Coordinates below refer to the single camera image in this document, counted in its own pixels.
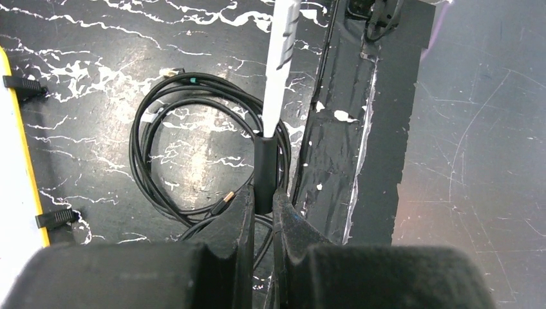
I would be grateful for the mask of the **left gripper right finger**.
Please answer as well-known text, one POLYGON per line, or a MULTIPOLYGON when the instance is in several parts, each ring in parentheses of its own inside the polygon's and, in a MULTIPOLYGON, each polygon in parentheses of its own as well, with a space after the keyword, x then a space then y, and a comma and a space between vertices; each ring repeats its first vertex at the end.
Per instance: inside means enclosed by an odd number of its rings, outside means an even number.
POLYGON ((494 308, 475 264, 449 247, 336 245, 272 197, 274 308, 494 308))

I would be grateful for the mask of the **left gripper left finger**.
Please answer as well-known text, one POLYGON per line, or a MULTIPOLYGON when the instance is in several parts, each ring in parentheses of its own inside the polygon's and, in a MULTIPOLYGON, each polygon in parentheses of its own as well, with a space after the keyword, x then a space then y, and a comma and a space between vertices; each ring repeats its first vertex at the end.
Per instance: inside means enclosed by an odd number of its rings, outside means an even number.
POLYGON ((250 308, 254 193, 186 241, 44 248, 4 308, 250 308))

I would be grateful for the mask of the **black white marker pen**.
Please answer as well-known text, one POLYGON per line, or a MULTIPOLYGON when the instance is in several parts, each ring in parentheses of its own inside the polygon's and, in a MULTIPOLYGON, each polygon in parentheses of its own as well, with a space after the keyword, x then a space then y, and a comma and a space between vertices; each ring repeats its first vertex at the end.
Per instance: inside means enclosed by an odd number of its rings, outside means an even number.
POLYGON ((276 1, 268 46, 263 100, 263 136, 272 138, 280 120, 293 58, 301 1, 276 1))

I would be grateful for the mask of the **black marker cap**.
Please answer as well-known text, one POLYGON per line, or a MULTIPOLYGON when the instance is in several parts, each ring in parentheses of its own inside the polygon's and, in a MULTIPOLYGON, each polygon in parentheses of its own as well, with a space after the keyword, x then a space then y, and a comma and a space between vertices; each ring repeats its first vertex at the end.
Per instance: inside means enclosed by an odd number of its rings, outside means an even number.
POLYGON ((272 212, 272 199, 278 185, 278 140, 258 133, 254 141, 255 213, 272 212))

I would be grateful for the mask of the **yellow framed whiteboard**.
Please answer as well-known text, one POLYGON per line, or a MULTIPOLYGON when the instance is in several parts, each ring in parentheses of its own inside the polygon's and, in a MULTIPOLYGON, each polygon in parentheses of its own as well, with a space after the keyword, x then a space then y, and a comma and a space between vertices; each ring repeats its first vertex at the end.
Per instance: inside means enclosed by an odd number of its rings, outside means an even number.
POLYGON ((50 244, 35 174, 14 89, 1 81, 1 279, 17 276, 25 263, 50 244))

